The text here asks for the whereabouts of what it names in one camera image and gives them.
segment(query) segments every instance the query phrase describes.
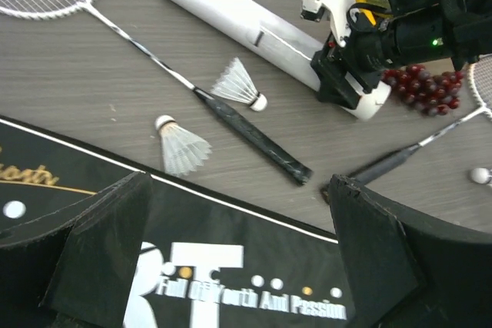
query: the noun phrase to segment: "grapes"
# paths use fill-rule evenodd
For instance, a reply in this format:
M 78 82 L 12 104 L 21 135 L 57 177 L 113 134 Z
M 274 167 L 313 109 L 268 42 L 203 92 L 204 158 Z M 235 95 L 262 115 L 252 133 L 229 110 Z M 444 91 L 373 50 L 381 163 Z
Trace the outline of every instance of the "grapes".
M 460 107 L 459 92 L 464 73 L 444 72 L 432 75 L 423 65 L 387 70 L 382 81 L 408 107 L 428 117 L 443 116 Z

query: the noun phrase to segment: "gray wood surface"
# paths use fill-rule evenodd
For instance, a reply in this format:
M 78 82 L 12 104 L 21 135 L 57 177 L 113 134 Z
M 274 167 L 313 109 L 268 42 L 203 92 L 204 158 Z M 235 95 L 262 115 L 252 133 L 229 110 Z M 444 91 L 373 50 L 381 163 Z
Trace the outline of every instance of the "gray wood surface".
M 255 0 L 320 40 L 328 25 L 299 17 L 301 0 Z M 262 113 L 234 104 L 260 129 L 315 171 L 304 187 L 218 123 L 188 90 L 89 14 L 49 22 L 0 18 L 0 114 L 81 139 L 161 168 L 153 127 L 160 114 L 213 145 L 211 159 L 189 180 L 315 226 L 333 230 L 318 188 L 376 156 L 412 143 L 474 108 L 445 118 L 422 118 L 389 101 L 361 123 L 321 104 L 298 81 L 245 50 L 168 0 L 98 0 L 113 22 L 203 88 L 234 56 L 269 99 Z M 448 61 L 429 65 L 450 70 Z M 492 231 L 492 189 L 467 172 L 492 165 L 492 125 L 485 117 L 441 138 L 370 188 L 441 219 Z

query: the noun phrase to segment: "racket handle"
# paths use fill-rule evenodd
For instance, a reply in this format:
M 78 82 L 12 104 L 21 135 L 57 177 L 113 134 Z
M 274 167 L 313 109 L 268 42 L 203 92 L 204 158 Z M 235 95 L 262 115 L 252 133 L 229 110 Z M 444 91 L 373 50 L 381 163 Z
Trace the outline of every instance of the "racket handle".
M 200 88 L 194 88 L 193 92 L 230 128 L 238 132 L 242 137 L 253 144 L 265 156 L 276 163 L 277 166 L 287 172 L 298 185 L 306 184 L 313 171 L 294 159 L 282 147 L 275 144 L 263 132 L 257 129 L 250 121 L 236 112 L 235 109 L 225 104 Z
M 404 149 L 392 151 L 350 173 L 347 177 L 353 178 L 361 184 L 369 184 L 386 173 L 391 172 L 393 169 L 400 167 L 420 148 L 421 146 L 419 144 L 413 144 Z

